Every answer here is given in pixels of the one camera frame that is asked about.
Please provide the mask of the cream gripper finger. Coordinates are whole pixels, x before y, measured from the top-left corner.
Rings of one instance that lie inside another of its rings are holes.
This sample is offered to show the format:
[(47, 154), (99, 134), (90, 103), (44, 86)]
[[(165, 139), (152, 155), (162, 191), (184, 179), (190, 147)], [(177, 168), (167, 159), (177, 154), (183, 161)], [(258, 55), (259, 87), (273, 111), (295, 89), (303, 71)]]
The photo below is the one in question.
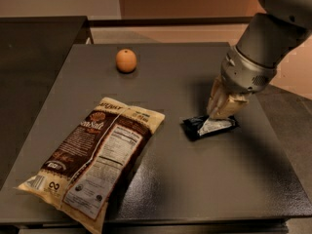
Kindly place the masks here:
[(248, 103), (249, 99), (247, 97), (229, 95), (221, 105), (218, 105), (217, 98), (211, 97), (209, 100), (209, 116), (212, 119), (226, 119), (247, 106)]
[(222, 84), (221, 77), (217, 76), (214, 79), (213, 87), (211, 90), (207, 106), (207, 113), (209, 115), (217, 115), (221, 111), (227, 100), (228, 94)]

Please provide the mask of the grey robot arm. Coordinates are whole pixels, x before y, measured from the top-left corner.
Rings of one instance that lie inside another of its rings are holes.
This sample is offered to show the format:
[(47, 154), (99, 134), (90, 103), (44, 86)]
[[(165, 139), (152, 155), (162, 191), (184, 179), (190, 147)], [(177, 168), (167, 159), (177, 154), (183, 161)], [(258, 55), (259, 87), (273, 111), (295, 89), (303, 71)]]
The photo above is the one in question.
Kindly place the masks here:
[(258, 0), (264, 9), (253, 16), (236, 45), (222, 60), (207, 113), (225, 119), (263, 91), (281, 60), (311, 35), (312, 0)]

